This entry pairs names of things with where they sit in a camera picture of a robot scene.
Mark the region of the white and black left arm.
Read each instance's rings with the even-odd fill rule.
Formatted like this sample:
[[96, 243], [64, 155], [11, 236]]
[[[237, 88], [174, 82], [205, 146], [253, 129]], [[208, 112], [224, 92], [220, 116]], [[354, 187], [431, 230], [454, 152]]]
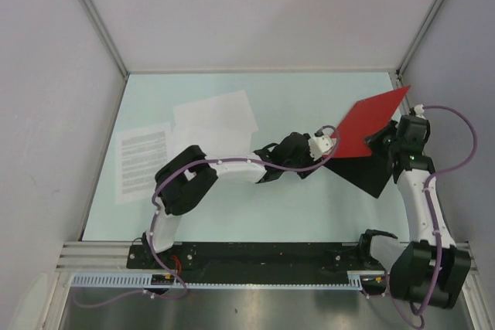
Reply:
[[180, 152], [155, 174], [152, 203], [156, 211], [146, 232], [145, 260], [156, 268], [167, 265], [182, 216], [195, 209], [216, 182], [266, 183], [284, 172], [307, 177], [322, 158], [311, 141], [309, 134], [293, 132], [235, 162], [208, 156], [199, 145]]

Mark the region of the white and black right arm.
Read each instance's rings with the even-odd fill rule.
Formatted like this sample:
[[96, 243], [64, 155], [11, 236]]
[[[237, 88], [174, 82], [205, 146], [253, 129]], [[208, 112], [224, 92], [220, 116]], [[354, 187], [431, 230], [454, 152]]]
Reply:
[[405, 205], [410, 241], [393, 233], [366, 230], [357, 261], [366, 269], [379, 264], [389, 274], [391, 296], [411, 304], [450, 309], [457, 302], [471, 267], [469, 254], [456, 247], [436, 193], [435, 166], [424, 155], [431, 133], [427, 119], [404, 115], [365, 142], [386, 160], [386, 169]]

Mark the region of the red and black file folder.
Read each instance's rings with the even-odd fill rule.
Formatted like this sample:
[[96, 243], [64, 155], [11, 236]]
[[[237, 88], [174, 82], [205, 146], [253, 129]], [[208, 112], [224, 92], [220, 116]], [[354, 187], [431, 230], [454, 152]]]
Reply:
[[409, 89], [406, 86], [357, 101], [337, 127], [340, 144], [325, 167], [378, 198], [391, 177], [387, 148], [397, 125], [392, 116]]

